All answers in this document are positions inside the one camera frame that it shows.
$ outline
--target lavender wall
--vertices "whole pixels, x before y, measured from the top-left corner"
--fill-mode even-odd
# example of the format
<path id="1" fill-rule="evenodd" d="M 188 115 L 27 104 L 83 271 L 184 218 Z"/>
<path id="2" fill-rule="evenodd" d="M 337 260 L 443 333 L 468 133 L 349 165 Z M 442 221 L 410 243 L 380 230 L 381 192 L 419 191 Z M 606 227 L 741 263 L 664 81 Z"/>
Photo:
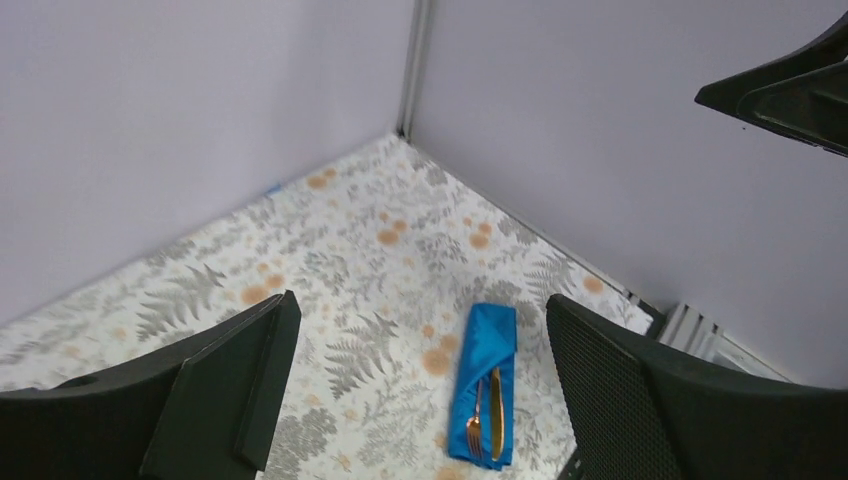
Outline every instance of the lavender wall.
<path id="1" fill-rule="evenodd" d="M 0 322 L 387 133 L 411 0 L 0 4 Z"/>
<path id="2" fill-rule="evenodd" d="M 437 2 L 414 140 L 659 306 L 848 386 L 848 160 L 697 106 L 843 0 Z"/>

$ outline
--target blue napkin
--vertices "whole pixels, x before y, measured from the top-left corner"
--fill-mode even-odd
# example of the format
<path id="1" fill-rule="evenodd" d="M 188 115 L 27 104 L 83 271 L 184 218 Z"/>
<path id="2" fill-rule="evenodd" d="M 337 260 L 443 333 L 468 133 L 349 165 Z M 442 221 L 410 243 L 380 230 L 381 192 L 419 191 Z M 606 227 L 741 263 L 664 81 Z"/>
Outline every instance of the blue napkin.
<path id="1" fill-rule="evenodd" d="M 467 460 L 475 465 L 500 470 L 512 464 L 512 401 L 515 379 L 515 309 L 503 305 L 478 303 L 471 307 L 456 391 L 451 406 L 448 429 L 448 455 Z M 490 412 L 490 387 L 492 369 L 501 369 L 501 394 L 504 403 L 504 449 L 497 462 L 492 461 L 492 421 Z M 480 405 L 480 423 L 483 427 L 483 458 L 471 456 L 465 435 L 465 424 L 474 414 L 477 402 L 477 381 L 483 380 Z"/>

